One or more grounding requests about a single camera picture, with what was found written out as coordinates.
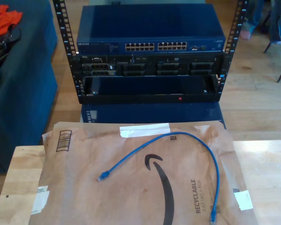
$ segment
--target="wooden table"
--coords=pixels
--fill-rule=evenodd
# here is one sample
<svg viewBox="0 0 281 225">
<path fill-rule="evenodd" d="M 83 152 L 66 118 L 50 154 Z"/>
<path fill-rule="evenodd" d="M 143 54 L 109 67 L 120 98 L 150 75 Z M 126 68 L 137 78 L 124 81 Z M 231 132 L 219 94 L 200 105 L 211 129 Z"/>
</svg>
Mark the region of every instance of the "wooden table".
<svg viewBox="0 0 281 225">
<path fill-rule="evenodd" d="M 281 140 L 234 142 L 261 225 L 281 225 Z M 43 146 L 17 147 L 0 196 L 0 225 L 27 225 L 44 164 Z"/>
</svg>

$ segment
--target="amazon envelope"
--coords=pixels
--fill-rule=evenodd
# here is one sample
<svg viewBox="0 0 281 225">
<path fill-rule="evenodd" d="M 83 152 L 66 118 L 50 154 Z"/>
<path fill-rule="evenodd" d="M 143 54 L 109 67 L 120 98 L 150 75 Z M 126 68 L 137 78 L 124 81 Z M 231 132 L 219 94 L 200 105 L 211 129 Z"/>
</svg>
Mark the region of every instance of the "amazon envelope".
<svg viewBox="0 0 281 225">
<path fill-rule="evenodd" d="M 46 135 L 39 186 L 47 201 L 30 225 L 208 225 L 217 187 L 208 150 L 188 135 L 162 137 L 102 172 L 142 144 L 187 132 L 212 150 L 220 172 L 216 224 L 255 225 L 234 192 L 246 191 L 233 142 L 219 122 L 132 126 L 58 123 Z"/>
</svg>

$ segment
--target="amazon smile logo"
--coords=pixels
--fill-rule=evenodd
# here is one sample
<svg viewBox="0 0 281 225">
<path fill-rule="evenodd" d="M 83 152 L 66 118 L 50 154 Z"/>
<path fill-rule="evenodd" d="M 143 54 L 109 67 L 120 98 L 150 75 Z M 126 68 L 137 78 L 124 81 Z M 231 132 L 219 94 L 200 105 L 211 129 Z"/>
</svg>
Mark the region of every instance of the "amazon smile logo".
<svg viewBox="0 0 281 225">
<path fill-rule="evenodd" d="M 148 170 L 151 170 L 150 168 L 150 159 L 155 158 L 160 161 L 163 161 L 163 159 L 154 154 L 148 154 L 145 156 L 145 165 Z M 153 165 L 155 166 L 159 177 L 161 179 L 161 182 L 163 184 L 163 192 L 164 192 L 164 203 L 165 203 L 165 211 L 164 211 L 164 219 L 163 219 L 163 225 L 172 225 L 173 218 L 174 218 L 174 195 L 172 191 L 172 187 L 170 185 L 170 181 L 165 174 L 164 170 L 161 168 L 161 166 L 157 162 L 153 162 Z"/>
</svg>

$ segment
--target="barcode label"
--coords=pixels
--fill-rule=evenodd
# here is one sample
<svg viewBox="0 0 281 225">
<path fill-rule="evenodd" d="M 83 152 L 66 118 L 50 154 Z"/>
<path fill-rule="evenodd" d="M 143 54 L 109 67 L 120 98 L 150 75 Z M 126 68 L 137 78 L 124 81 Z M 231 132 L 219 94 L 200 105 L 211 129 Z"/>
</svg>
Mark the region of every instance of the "barcode label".
<svg viewBox="0 0 281 225">
<path fill-rule="evenodd" d="M 44 192 L 44 191 L 47 191 L 47 189 L 48 189 L 48 186 L 38 187 L 38 188 L 37 188 L 37 192 L 38 192 L 38 193 Z"/>
<path fill-rule="evenodd" d="M 71 130 L 61 130 L 59 133 L 59 139 L 57 143 L 56 152 L 58 151 L 69 151 L 71 142 Z"/>
</svg>

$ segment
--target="white tape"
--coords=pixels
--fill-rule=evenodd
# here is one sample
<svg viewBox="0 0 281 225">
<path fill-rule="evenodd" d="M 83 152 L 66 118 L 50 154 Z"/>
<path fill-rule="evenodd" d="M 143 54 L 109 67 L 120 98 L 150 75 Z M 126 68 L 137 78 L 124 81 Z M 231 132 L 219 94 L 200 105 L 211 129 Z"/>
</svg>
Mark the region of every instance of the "white tape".
<svg viewBox="0 0 281 225">
<path fill-rule="evenodd" d="M 31 212 L 32 215 L 36 213 L 40 213 L 42 209 L 45 207 L 45 205 L 47 204 L 47 200 L 50 193 L 50 191 L 47 191 L 47 188 L 48 186 L 37 188 L 37 195 L 36 195 L 36 199 L 34 200 L 32 212 Z"/>
<path fill-rule="evenodd" d="M 240 210 L 250 210 L 253 209 L 252 201 L 250 198 L 249 191 L 241 191 L 234 193 L 235 198 L 238 202 Z"/>
<path fill-rule="evenodd" d="M 162 135 L 170 132 L 168 123 L 120 127 L 121 137 L 143 137 L 150 135 Z"/>
</svg>

